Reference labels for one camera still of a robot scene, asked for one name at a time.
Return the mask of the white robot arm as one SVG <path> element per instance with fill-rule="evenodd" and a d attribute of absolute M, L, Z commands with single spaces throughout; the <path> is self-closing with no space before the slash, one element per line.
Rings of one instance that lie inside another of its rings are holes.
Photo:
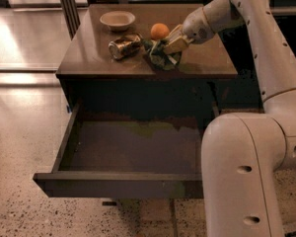
<path fill-rule="evenodd" d="M 164 51 L 204 43 L 240 23 L 248 30 L 263 111 L 220 116 L 203 134 L 207 237 L 284 237 L 273 172 L 296 166 L 296 57 L 269 0 L 213 0 L 169 34 Z"/>

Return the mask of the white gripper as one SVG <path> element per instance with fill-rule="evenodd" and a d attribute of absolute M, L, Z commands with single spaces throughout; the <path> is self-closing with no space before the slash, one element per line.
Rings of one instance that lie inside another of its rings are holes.
<path fill-rule="evenodd" d="M 209 26 L 202 7 L 191 12 L 183 24 L 177 25 L 167 36 L 167 43 L 164 46 L 166 54 L 182 52 L 191 43 L 203 44 L 214 37 L 215 33 Z"/>

